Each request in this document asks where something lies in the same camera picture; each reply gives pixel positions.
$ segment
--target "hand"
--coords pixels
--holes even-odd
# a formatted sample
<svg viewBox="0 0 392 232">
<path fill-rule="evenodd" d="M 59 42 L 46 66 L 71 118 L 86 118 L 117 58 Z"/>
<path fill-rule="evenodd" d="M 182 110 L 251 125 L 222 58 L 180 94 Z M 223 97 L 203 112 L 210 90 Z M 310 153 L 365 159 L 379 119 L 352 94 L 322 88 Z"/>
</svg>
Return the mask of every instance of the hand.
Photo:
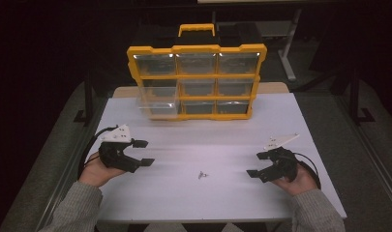
<svg viewBox="0 0 392 232">
<path fill-rule="evenodd" d="M 107 183 L 111 178 L 125 173 L 125 171 L 117 168 L 106 167 L 98 156 L 99 153 L 90 156 L 78 179 L 79 182 L 98 188 Z"/>
<path fill-rule="evenodd" d="M 297 164 L 297 177 L 292 182 L 290 182 L 288 178 L 281 178 L 272 181 L 272 183 L 293 196 L 312 189 L 317 189 L 316 181 L 314 181 L 310 173 L 300 164 Z"/>
</svg>

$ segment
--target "yellow organizer box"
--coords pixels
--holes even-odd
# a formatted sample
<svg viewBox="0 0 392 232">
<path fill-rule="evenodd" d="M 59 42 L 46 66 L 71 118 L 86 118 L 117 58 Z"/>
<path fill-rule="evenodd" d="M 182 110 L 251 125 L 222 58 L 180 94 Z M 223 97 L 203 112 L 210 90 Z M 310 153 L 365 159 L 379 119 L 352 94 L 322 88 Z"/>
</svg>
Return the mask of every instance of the yellow organizer box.
<svg viewBox="0 0 392 232">
<path fill-rule="evenodd" d="M 137 106 L 155 120 L 249 119 L 266 53 L 253 23 L 140 27 L 127 50 Z"/>
</svg>

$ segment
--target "white table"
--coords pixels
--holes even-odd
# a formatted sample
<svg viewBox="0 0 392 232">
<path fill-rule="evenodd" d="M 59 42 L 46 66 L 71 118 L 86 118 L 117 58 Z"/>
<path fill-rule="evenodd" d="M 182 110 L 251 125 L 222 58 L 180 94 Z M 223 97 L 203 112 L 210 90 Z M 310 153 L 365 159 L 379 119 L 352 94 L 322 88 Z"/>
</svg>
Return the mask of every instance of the white table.
<svg viewBox="0 0 392 232">
<path fill-rule="evenodd" d="M 98 131 L 128 124 L 132 137 L 147 140 L 149 145 L 127 148 L 125 154 L 155 161 L 102 187 L 99 220 L 142 223 L 290 218 L 289 196 L 271 183 L 250 178 L 246 170 L 272 164 L 256 156 L 270 136 L 296 132 L 300 136 L 284 147 L 316 164 L 322 191 L 338 213 L 347 217 L 293 94 L 257 95 L 253 117 L 235 121 L 150 121 L 141 115 L 135 101 L 110 99 Z M 91 153 L 99 147 L 97 141 Z M 208 176 L 199 179 L 200 171 Z"/>
</svg>

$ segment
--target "wrist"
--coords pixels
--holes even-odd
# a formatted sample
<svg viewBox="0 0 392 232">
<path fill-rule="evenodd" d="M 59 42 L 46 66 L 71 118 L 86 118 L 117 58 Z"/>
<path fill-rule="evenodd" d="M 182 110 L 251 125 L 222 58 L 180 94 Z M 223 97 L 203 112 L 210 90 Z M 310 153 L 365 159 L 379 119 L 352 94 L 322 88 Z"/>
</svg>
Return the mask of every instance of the wrist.
<svg viewBox="0 0 392 232">
<path fill-rule="evenodd" d="M 296 196 L 296 195 L 303 194 L 305 192 L 308 192 L 308 191 L 311 191 L 314 189 L 317 189 L 317 188 L 314 188 L 314 187 L 301 188 L 301 189 L 293 190 L 293 191 L 289 192 L 289 194 L 291 196 Z"/>
<path fill-rule="evenodd" d="M 85 173 L 85 172 L 81 174 L 80 178 L 78 178 L 78 181 L 85 185 L 96 187 L 96 188 L 99 188 L 106 183 L 106 180 L 104 180 L 102 177 L 91 173 Z"/>
</svg>

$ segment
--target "gray sleeve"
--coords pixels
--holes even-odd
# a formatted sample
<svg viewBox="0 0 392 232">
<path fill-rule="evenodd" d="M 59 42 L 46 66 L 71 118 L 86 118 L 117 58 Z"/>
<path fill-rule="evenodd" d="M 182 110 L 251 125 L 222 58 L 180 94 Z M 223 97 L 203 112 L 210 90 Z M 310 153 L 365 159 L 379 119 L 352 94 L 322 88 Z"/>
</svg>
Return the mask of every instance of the gray sleeve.
<svg viewBox="0 0 392 232">
<path fill-rule="evenodd" d="M 292 197 L 292 231 L 346 231 L 344 222 L 319 189 Z"/>
<path fill-rule="evenodd" d="M 73 183 L 54 211 L 51 224 L 41 232 L 94 231 L 102 198 L 102 192 L 98 188 L 79 182 Z"/>
</svg>

